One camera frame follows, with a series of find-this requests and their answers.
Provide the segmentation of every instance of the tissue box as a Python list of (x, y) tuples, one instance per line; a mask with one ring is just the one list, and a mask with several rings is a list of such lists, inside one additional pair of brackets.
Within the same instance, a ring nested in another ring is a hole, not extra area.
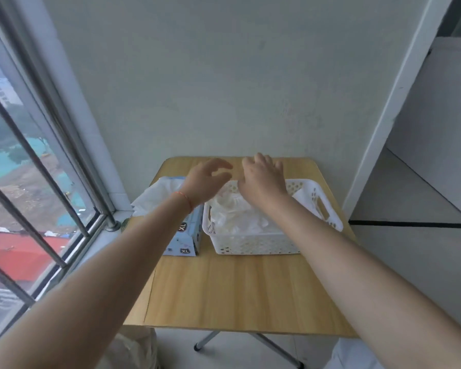
[(203, 205), (186, 216), (163, 255), (196, 256), (202, 240)]

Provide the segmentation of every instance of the tree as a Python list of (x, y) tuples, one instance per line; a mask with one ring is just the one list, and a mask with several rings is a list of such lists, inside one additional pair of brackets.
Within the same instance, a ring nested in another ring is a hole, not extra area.
[(29, 160), (29, 155), (21, 146), (14, 146), (13, 148), (9, 148), (7, 156), (15, 164), (20, 164), (26, 160)]

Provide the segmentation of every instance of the forearm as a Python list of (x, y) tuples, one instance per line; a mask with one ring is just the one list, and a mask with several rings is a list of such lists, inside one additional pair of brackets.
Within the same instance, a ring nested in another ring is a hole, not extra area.
[(294, 199), (268, 205), (386, 368), (461, 367), (461, 328), (421, 292)]
[(0, 367), (95, 366), (188, 213), (173, 194), (50, 291), (0, 339)]

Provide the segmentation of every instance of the metal table leg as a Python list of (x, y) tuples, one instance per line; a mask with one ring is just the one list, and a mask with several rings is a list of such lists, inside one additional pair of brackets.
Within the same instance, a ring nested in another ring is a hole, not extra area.
[(285, 360), (287, 360), (289, 363), (292, 365), (295, 365), (296, 368), (298, 369), (303, 369), (304, 368), (304, 363), (297, 360), (294, 356), (283, 350), (282, 347), (278, 346), (276, 343), (272, 342), (269, 340), (267, 337), (265, 337), (263, 334), (260, 333), (249, 333), (249, 335), (253, 336), (256, 338), (258, 341), (263, 343), (265, 346), (267, 346), (269, 349), (272, 351), (275, 351), (278, 353), (280, 356), (282, 356)]
[(204, 345), (206, 345), (209, 341), (211, 341), (215, 335), (219, 334), (220, 331), (218, 330), (215, 330), (215, 331), (212, 331), (209, 335), (207, 335), (205, 338), (203, 338), (201, 341), (199, 341), (197, 344), (195, 344), (195, 347), (193, 347), (195, 349), (195, 351), (200, 351)]
[[(205, 338), (203, 338), (201, 341), (199, 341), (197, 344), (195, 344), (195, 351), (200, 351), (203, 346), (205, 346), (209, 341), (211, 341), (215, 335), (219, 334), (220, 331), (215, 330), (211, 332), (209, 335), (207, 335)], [(267, 337), (265, 337), (263, 334), (260, 333), (249, 333), (249, 335), (253, 336), (256, 338), (258, 341), (263, 343), (265, 346), (267, 346), (269, 349), (272, 351), (275, 351), (278, 353), (280, 356), (282, 356), (285, 360), (287, 360), (289, 363), (292, 365), (295, 365), (296, 368), (298, 369), (304, 369), (304, 363), (297, 360), (294, 356), (283, 350), (282, 347), (278, 346), (276, 343), (272, 342), (269, 340)]]

